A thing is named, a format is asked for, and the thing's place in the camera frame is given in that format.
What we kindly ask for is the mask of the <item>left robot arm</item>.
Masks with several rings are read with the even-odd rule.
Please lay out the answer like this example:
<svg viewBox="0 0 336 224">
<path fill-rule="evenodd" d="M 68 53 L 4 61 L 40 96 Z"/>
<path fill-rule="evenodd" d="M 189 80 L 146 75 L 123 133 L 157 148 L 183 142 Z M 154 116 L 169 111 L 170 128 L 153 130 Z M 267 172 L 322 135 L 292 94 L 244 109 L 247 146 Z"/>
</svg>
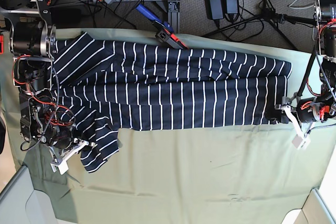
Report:
<svg viewBox="0 0 336 224">
<path fill-rule="evenodd" d="M 307 64 L 301 86 L 291 98 L 284 97 L 280 105 L 276 105 L 276 111 L 285 113 L 286 117 L 293 123 L 296 130 L 296 137 L 292 141 L 296 149 L 306 148 L 310 143 L 309 134 L 314 130 L 313 125 L 316 122 L 322 122 L 324 113 L 330 116 L 335 115 L 335 102 L 330 106 L 322 107 L 322 103 L 327 99 L 335 98 L 331 90 L 331 80 L 335 76 L 335 0 L 314 0 L 314 8 L 316 17 L 313 19 L 304 19 L 301 17 L 280 15 L 272 13 L 267 9 L 268 0 L 262 0 L 262 12 L 259 15 L 244 19 L 240 22 L 233 23 L 229 26 L 218 28 L 206 34 L 206 37 L 221 33 L 225 30 L 232 29 L 248 22 L 256 20 L 266 20 L 271 23 L 273 19 L 286 19 L 291 23 L 303 23 L 313 25 L 317 29 L 316 38 L 314 39 L 314 47 L 312 55 Z M 317 101 L 302 100 L 300 97 L 305 88 L 309 88 L 308 78 L 314 61 L 318 61 L 322 57 L 324 62 L 329 62 L 332 66 L 328 69 L 330 75 L 326 71 L 320 69 L 320 79 L 325 85 L 325 94 L 317 96 Z"/>
</svg>

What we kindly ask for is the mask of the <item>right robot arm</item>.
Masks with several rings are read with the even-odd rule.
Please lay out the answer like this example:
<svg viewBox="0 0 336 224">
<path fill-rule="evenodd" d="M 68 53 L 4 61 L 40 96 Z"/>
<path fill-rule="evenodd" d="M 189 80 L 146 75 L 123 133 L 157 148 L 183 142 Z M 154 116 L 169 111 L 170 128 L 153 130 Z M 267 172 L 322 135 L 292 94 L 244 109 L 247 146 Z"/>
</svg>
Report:
<svg viewBox="0 0 336 224">
<path fill-rule="evenodd" d="M 267 57 L 189 49 L 143 5 L 167 47 L 56 40 L 51 0 L 1 0 L 10 22 L 13 83 L 25 143 L 59 162 L 74 153 L 108 157 L 121 128 L 178 130 L 295 122 L 288 101 L 292 65 Z"/>
</svg>

